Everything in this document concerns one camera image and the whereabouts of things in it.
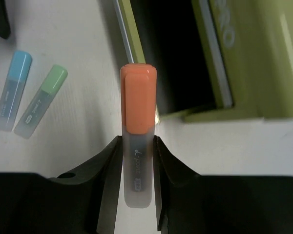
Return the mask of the green metal drawer chest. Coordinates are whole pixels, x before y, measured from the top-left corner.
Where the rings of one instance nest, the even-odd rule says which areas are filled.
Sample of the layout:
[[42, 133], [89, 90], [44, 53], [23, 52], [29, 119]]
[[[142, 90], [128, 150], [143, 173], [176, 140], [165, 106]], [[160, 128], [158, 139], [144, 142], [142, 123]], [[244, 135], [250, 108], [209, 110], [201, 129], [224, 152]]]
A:
[[293, 0], [116, 0], [127, 59], [156, 67], [155, 120], [293, 118]]

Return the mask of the blue cap highlighter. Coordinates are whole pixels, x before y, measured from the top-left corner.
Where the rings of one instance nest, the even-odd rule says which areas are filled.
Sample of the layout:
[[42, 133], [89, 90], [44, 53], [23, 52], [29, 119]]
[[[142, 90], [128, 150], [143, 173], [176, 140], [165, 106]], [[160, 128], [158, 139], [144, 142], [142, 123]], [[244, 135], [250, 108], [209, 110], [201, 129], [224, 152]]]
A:
[[31, 63], [32, 56], [28, 52], [14, 52], [0, 98], [1, 131], [13, 129]]

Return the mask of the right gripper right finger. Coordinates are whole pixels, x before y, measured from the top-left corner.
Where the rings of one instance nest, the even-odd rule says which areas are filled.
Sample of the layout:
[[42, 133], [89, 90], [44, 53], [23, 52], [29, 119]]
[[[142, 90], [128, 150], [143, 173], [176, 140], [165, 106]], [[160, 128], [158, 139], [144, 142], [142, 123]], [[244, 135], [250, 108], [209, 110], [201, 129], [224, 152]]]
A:
[[293, 176], [200, 175], [158, 136], [153, 169], [163, 234], [293, 234]]

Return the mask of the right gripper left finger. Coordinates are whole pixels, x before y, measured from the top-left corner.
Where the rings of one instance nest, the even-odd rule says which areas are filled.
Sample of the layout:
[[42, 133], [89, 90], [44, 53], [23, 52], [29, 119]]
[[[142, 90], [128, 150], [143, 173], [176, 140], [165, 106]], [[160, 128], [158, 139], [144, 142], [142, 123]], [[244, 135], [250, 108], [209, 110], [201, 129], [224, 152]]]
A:
[[122, 138], [58, 177], [0, 173], [0, 234], [112, 234]]

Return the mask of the green cap highlighter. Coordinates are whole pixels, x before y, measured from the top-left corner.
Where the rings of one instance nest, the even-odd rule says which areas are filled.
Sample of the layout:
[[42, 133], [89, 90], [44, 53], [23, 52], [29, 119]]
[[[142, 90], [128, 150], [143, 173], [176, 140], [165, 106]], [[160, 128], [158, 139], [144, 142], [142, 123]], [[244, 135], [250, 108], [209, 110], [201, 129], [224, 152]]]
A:
[[29, 139], [68, 76], [68, 71], [53, 65], [39, 90], [17, 123], [14, 133]]

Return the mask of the orange cap highlighter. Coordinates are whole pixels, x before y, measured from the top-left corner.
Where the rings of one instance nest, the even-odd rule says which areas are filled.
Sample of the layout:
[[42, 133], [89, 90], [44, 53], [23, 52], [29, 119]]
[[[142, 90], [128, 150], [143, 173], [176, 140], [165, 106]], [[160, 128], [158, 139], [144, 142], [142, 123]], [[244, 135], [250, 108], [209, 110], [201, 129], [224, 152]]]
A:
[[120, 81], [125, 203], [143, 209], [152, 200], [157, 71], [130, 63], [121, 68]]

